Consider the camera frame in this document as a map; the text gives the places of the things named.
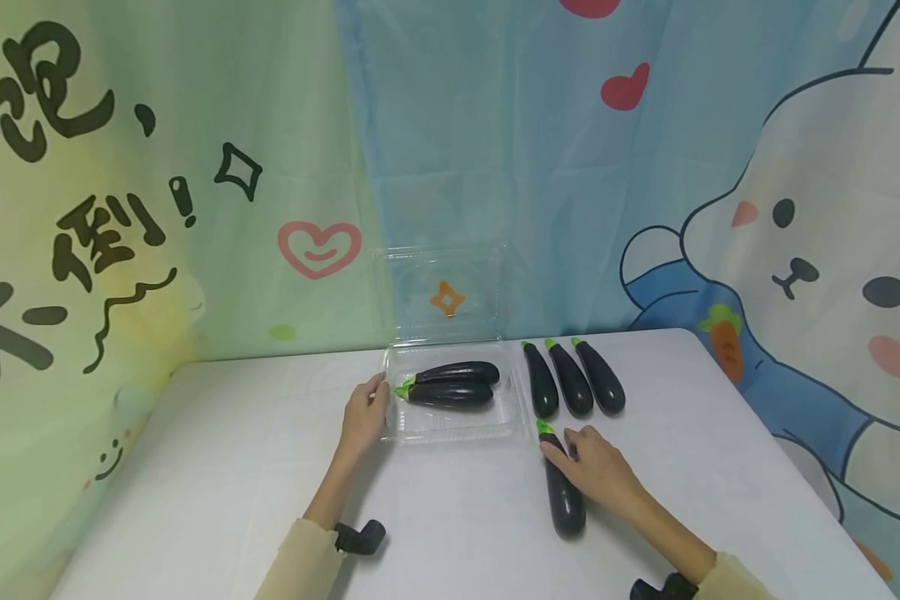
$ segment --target curtain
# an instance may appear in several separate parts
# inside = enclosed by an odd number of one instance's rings
[[[508,337],[696,333],[900,596],[900,2],[337,13],[387,245],[506,240]]]
[[[188,362],[642,328],[900,597],[900,0],[0,2],[0,598]]]
[[[0,2],[0,598],[174,368],[384,345],[380,246],[330,2]]]

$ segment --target eggplant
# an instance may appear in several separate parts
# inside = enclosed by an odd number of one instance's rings
[[[553,433],[550,425],[542,418],[537,420],[537,430],[540,434],[540,442],[552,443],[559,448],[560,453],[566,454],[563,444],[560,443],[557,434]],[[562,538],[575,538],[583,531],[587,524],[587,507],[583,505],[583,494],[563,474],[562,470],[544,458],[547,468],[547,492],[550,494],[550,517],[553,520],[553,529]]]
[[[493,390],[482,381],[448,381],[400,386],[396,394],[411,404],[457,410],[483,408],[493,398]]]
[[[563,401],[567,403],[570,414],[577,418],[586,417],[593,410],[593,392],[590,392],[587,378],[563,346],[547,338],[547,348],[550,350],[553,366],[557,367]]]
[[[557,411],[560,397],[557,384],[543,354],[530,342],[523,343],[523,355],[527,359],[527,371],[530,372],[530,397],[533,400],[533,412],[540,418],[550,418]]]
[[[624,387],[620,385],[617,374],[607,365],[607,361],[603,360],[600,352],[593,349],[589,343],[580,338],[574,338],[571,342],[577,349],[577,355],[583,363],[583,371],[590,380],[590,388],[597,400],[597,406],[608,417],[619,414],[627,404],[627,394],[624,393]]]
[[[448,383],[451,381],[480,381],[487,385],[493,385],[496,381],[500,381],[500,371],[491,362],[482,360],[453,362],[452,365],[433,367],[411,375],[403,382],[403,385],[410,387],[414,383]]]

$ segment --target bunny nose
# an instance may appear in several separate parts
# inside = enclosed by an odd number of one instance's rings
[[[790,261],[793,276],[803,282],[816,282],[820,278],[820,271],[802,258],[794,258]]]

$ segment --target white table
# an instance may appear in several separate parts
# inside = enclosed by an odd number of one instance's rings
[[[587,340],[627,391],[621,417],[595,409],[587,423],[692,530],[733,551],[781,600],[893,598],[692,334]],[[381,358],[181,368],[53,598],[253,598],[322,478],[353,385]],[[554,424],[584,422],[562,406]],[[380,520],[387,541],[374,557],[349,558],[335,598],[622,599],[636,578],[659,585],[673,570],[592,506],[582,538],[559,539],[540,461],[530,435],[382,444],[344,517],[357,529]]]

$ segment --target beige sleeve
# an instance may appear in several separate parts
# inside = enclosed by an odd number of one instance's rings
[[[337,532],[297,519],[280,544],[255,600],[325,600],[347,556],[335,543]]]
[[[734,557],[720,552],[717,563],[700,585],[694,600],[776,600]]]

